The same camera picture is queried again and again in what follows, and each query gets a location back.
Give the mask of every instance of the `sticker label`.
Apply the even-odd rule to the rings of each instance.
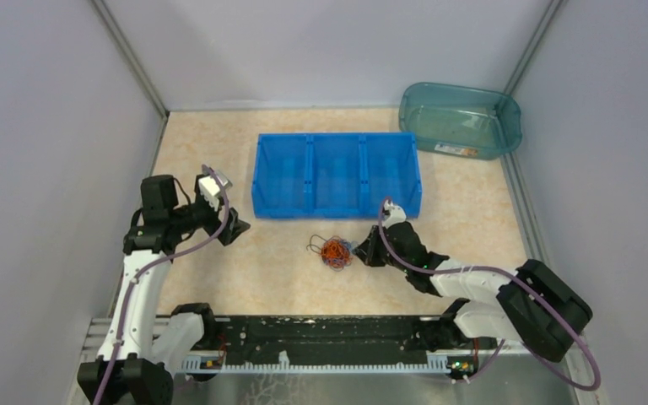
[[[459,156],[475,156],[478,150],[474,148],[458,148],[457,146],[446,145],[445,143],[437,143],[434,147],[436,152],[443,152],[444,154],[457,154]]]

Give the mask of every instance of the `tangled cable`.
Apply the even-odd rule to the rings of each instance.
[[[324,241],[321,246],[313,243],[314,238],[319,238]],[[332,236],[329,239],[314,234],[309,238],[309,245],[306,246],[308,251],[313,251],[335,272],[341,272],[346,266],[351,264],[353,257],[352,244],[348,240],[342,239],[338,236]]]

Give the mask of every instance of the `gray wall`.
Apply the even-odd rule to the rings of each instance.
[[[172,110],[398,105],[503,89],[548,0],[108,0]]]
[[[614,404],[648,403],[648,1],[570,1],[516,98],[554,265]]]
[[[0,404],[65,399],[158,128],[87,1],[0,2]]]

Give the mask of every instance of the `table surface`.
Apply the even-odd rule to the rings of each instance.
[[[230,246],[205,246],[176,259],[158,313],[208,302],[218,315],[433,315],[452,302],[421,294],[393,267],[360,261],[337,273],[305,246],[312,234],[361,242],[369,220],[266,220],[252,210],[257,136],[265,132],[397,132],[397,110],[268,110],[173,112],[155,164],[192,195],[201,164],[234,183],[232,207],[252,227]],[[418,152],[423,201],[414,229],[429,250],[471,264],[513,268],[526,260],[498,160]],[[199,231],[179,250],[206,237]]]

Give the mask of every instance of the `purple cable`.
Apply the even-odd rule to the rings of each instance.
[[[167,262],[169,260],[174,260],[178,257],[183,257],[187,254],[193,253],[197,249],[202,248],[206,244],[210,243],[213,241],[215,238],[219,236],[219,234],[222,233],[224,230],[224,227],[227,226],[227,219],[230,217],[230,200],[227,198],[227,192],[224,189],[224,186],[222,185],[222,182],[219,181],[219,178],[217,175],[214,173],[214,170],[211,168],[207,167],[206,165],[202,165],[202,172],[207,172],[209,173],[212,177],[214,182],[217,184],[217,187],[219,187],[219,191],[222,193],[222,200],[224,202],[224,216],[222,218],[222,224],[219,225],[219,228],[214,231],[213,234],[211,234],[206,240],[203,240],[202,242],[198,243],[195,246],[192,246],[188,249],[185,249],[184,251],[179,251],[177,253],[173,253],[172,255],[161,257],[159,259],[155,259],[152,262],[146,264],[138,270],[137,273],[132,277],[133,280],[136,282],[140,279],[140,276],[145,274],[149,269],[159,265],[160,263]],[[105,367],[105,373],[103,374],[103,379],[100,380],[100,385],[98,386],[98,391],[95,393],[95,398],[93,400],[93,405],[100,405],[100,401],[103,398],[103,394],[105,393],[105,386],[108,385],[108,380],[111,378],[111,374],[113,372],[113,368],[116,365],[116,359],[118,358],[118,352],[120,351],[121,344],[120,341],[122,340],[122,335],[124,332],[125,328],[125,318],[127,316],[127,306],[130,304],[130,295],[132,294],[132,289],[135,287],[136,283],[128,283],[127,288],[125,290],[125,294],[123,295],[123,302],[122,302],[122,307],[121,307],[121,313],[118,317],[118,328],[116,331],[116,342],[113,343],[113,353],[111,355],[111,359],[108,361],[107,367]]]
[[[386,203],[390,201],[391,198],[386,197],[384,198],[384,201],[381,202],[381,206],[379,207],[378,222],[379,222],[379,236],[381,237],[381,241],[384,243],[386,250],[389,252],[391,257],[394,258],[394,260],[401,263],[404,267],[410,270],[414,270],[415,272],[424,273],[424,274],[454,274],[454,273],[461,273],[463,270],[466,269],[466,267],[459,267],[459,268],[449,268],[446,270],[429,270],[427,268],[416,267],[412,264],[406,263],[393,250],[392,246],[389,244],[389,241],[386,239],[386,234],[384,234],[384,206]],[[519,278],[497,267],[472,266],[472,267],[468,267],[467,270],[470,272],[490,272],[490,273],[500,274],[501,276],[509,278],[511,281],[513,281],[513,283],[518,284],[526,293],[532,296],[532,298],[535,301],[537,301],[538,304],[540,304],[555,319],[555,321],[557,321],[560,324],[560,326],[563,327],[563,329],[570,335],[570,337],[573,338],[575,343],[577,343],[577,345],[580,346],[582,353],[585,355],[585,357],[587,358],[587,362],[590,364],[590,367],[592,368],[592,374],[594,377],[593,382],[589,386],[583,386],[579,382],[572,381],[566,375],[556,370],[546,359],[541,358],[540,356],[538,356],[537,354],[531,351],[533,357],[535,357],[538,361],[540,361],[540,363],[542,363],[545,367],[551,370],[557,377],[559,377],[560,379],[562,379],[563,381],[567,382],[568,384],[570,384],[575,388],[578,388],[583,391],[595,391],[597,388],[600,387],[600,384],[602,383],[602,377],[600,375],[600,367],[597,365],[595,358],[592,356],[592,352],[587,347],[585,342],[582,341],[580,336],[578,336],[575,330],[570,326],[570,324],[567,321],[565,321],[565,319],[542,296],[540,296],[540,294],[538,294],[529,285],[522,282]],[[480,372],[483,371],[488,366],[488,364],[492,362],[492,360],[498,355],[498,352],[502,347],[503,347],[503,342],[501,341],[500,345],[495,350],[493,355],[488,359],[488,361],[483,365],[483,367],[481,367],[481,370],[479,370],[476,375],[480,374]]]

